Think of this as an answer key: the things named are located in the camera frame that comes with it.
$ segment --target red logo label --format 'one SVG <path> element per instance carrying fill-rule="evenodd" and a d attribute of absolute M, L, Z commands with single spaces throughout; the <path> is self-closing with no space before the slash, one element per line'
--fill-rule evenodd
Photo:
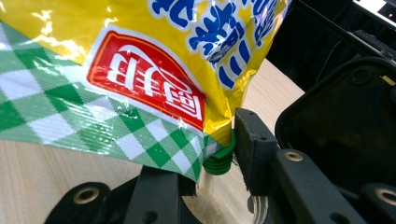
<path fill-rule="evenodd" d="M 110 31 L 93 56 L 88 81 L 203 129 L 205 95 L 165 50 Z"/>

